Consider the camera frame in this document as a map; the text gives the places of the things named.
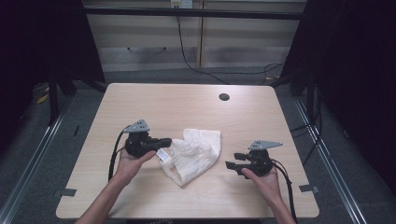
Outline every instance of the black curtain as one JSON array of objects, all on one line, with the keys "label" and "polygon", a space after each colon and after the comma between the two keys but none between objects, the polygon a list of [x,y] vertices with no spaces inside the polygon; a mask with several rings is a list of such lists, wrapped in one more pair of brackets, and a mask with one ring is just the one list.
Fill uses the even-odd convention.
[{"label": "black curtain", "polygon": [[313,74],[326,104],[396,195],[395,12],[392,0],[308,0],[282,76],[293,76],[291,91],[300,94]]},{"label": "black curtain", "polygon": [[0,149],[12,138],[36,84],[56,67],[65,79],[105,81],[86,15],[46,13],[80,0],[5,0],[0,6]]}]

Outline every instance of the metal rail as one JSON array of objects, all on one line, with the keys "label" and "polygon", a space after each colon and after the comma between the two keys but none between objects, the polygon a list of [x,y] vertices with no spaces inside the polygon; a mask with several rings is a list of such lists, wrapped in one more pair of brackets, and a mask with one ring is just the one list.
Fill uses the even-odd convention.
[{"label": "metal rail", "polygon": [[318,141],[318,153],[322,158],[323,164],[329,172],[330,177],[332,178],[332,182],[334,183],[338,193],[340,194],[341,200],[343,201],[346,210],[352,218],[353,223],[367,224],[358,202],[356,201],[355,197],[347,186],[344,178],[341,176],[337,165],[332,159],[332,155],[330,154],[329,149],[327,149],[321,138],[319,138],[318,140],[319,132],[317,127],[309,125],[310,122],[308,116],[306,115],[306,108],[303,101],[301,99],[297,99],[295,100],[295,104],[297,105],[297,108],[300,112],[301,117],[303,118],[305,125],[307,125],[312,140],[314,142]]},{"label": "metal rail", "polygon": [[129,15],[129,16],[179,16],[179,17],[211,17],[211,18],[241,18],[299,21],[305,17],[299,12],[268,12],[268,11],[235,11],[188,8],[158,8],[158,7],[42,7],[42,13],[49,14],[93,14],[93,15]]},{"label": "metal rail", "polygon": [[64,112],[70,105],[71,99],[72,97],[68,97],[67,102],[65,102],[64,108],[59,114],[58,118],[52,123],[52,125],[47,128],[43,138],[41,139],[38,147],[35,150],[35,154],[33,155],[32,159],[30,159],[14,190],[12,190],[11,194],[8,196],[5,204],[0,211],[1,224],[11,223],[12,219],[14,218],[23,200],[24,195],[26,194],[27,190],[30,187],[30,184],[32,183],[33,178],[35,177],[35,173],[37,172],[40,163],[43,161],[50,147],[50,143],[52,142],[53,137],[57,133],[59,126],[62,123],[62,120],[64,118]]}]

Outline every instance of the gray bracket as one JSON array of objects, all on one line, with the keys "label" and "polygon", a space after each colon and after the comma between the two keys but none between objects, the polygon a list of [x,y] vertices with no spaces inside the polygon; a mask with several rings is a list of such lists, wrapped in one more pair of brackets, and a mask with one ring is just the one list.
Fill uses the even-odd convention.
[{"label": "gray bracket", "polygon": [[58,189],[55,190],[52,196],[55,198],[62,198],[62,196],[74,197],[76,191],[77,191],[76,189]]},{"label": "gray bracket", "polygon": [[314,194],[319,193],[319,189],[317,186],[310,186],[310,185],[301,185],[299,186],[300,191],[302,193],[312,191]]},{"label": "gray bracket", "polygon": [[149,126],[147,125],[146,121],[143,119],[138,120],[137,122],[126,127],[123,130],[124,133],[142,133],[148,131],[149,131]]},{"label": "gray bracket", "polygon": [[270,147],[280,147],[283,146],[282,143],[278,143],[278,142],[269,142],[269,141],[262,141],[262,140],[256,140],[254,141],[250,147],[248,147],[248,149],[250,150],[263,150],[263,149],[267,149]]}]

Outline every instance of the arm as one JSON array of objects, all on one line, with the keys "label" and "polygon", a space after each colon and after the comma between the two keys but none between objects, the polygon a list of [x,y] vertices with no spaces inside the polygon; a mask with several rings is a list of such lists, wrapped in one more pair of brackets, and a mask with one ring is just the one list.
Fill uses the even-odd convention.
[{"label": "arm", "polygon": [[260,193],[267,201],[274,213],[275,219],[279,224],[295,224],[288,207],[282,200],[276,168],[270,171],[268,175],[256,176],[247,168],[242,169],[242,173],[253,181]]},{"label": "arm", "polygon": [[131,183],[142,164],[150,160],[154,155],[155,151],[150,151],[140,159],[137,159],[129,155],[126,150],[121,150],[117,172],[76,223],[104,223],[122,190]]}]

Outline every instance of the black wire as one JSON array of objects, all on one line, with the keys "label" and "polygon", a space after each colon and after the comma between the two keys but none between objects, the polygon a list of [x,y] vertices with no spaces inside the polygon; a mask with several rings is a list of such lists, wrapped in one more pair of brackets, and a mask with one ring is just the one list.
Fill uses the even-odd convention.
[{"label": "black wire", "polygon": [[183,55],[184,63],[185,63],[192,71],[194,71],[194,72],[196,72],[196,73],[200,73],[200,74],[205,74],[205,75],[211,76],[211,77],[217,79],[218,81],[220,81],[220,82],[222,82],[222,83],[224,83],[224,84],[226,84],[226,85],[231,85],[231,84],[228,83],[228,82],[226,82],[226,81],[224,81],[224,80],[222,80],[222,79],[220,79],[220,78],[218,78],[218,77],[216,77],[216,76],[214,76],[214,74],[215,74],[215,75],[221,75],[221,74],[232,74],[232,75],[241,75],[241,74],[242,74],[242,75],[244,75],[244,74],[246,74],[246,75],[258,75],[258,74],[265,74],[265,78],[264,78],[263,81],[259,84],[259,86],[260,86],[260,85],[262,85],[262,84],[265,82],[265,80],[266,80],[266,73],[267,73],[267,72],[269,72],[269,71],[271,71],[271,70],[274,70],[274,69],[277,68],[278,66],[284,64],[284,63],[269,63],[269,64],[267,64],[267,65],[264,66],[264,71],[253,72],[253,73],[246,73],[246,72],[210,72],[210,73],[209,73],[209,72],[200,71],[200,70],[197,70],[197,69],[194,69],[193,67],[191,67],[190,64],[187,62],[186,54],[185,54],[185,52],[184,52],[183,39],[182,39],[182,37],[181,37],[180,17],[177,17],[177,29],[178,29],[178,37],[179,37],[179,39],[180,39],[181,53],[182,53],[182,55]]},{"label": "black wire", "polygon": [[308,131],[305,131],[305,132],[303,132],[303,133],[294,135],[292,138],[298,138],[298,137],[301,137],[301,136],[303,136],[303,135],[306,135],[307,133],[308,133]]},{"label": "black wire", "polygon": [[117,147],[119,146],[119,142],[120,142],[122,135],[123,135],[123,132],[121,132],[119,137],[117,138],[116,145],[114,146],[113,154],[111,155],[110,166],[108,167],[108,181],[110,181],[110,179],[113,177],[114,163],[116,163],[117,154],[119,153],[120,150],[124,149],[124,147],[123,147],[120,150],[117,150]]},{"label": "black wire", "polygon": [[297,222],[296,211],[295,211],[295,208],[294,208],[293,189],[291,187],[291,181],[289,179],[288,172],[286,171],[286,168],[285,168],[285,166],[282,165],[282,163],[280,163],[279,161],[276,161],[276,160],[272,160],[272,161],[273,161],[272,164],[276,167],[276,169],[278,169],[280,171],[280,173],[282,173],[282,175],[286,179],[286,184],[288,186],[288,193],[289,193],[290,213],[291,213],[291,216],[293,217],[294,221],[297,224],[298,222]]},{"label": "black wire", "polygon": [[301,126],[299,126],[299,127],[297,127],[297,128],[293,128],[293,129],[290,129],[290,132],[292,133],[292,132],[295,132],[295,131],[299,131],[299,130],[301,130],[301,129],[304,129],[304,128],[306,128],[306,127],[309,127],[311,124],[303,124],[303,125],[301,125]]},{"label": "black wire", "polygon": [[305,166],[306,162],[309,160],[309,158],[311,157],[315,148],[318,146],[319,141],[321,140],[321,130],[322,130],[321,96],[319,95],[318,90],[317,90],[317,108],[318,108],[318,117],[319,117],[319,130],[318,130],[317,140],[315,141],[315,144],[309,150],[308,155],[306,156],[305,160],[303,161],[303,166]]}]

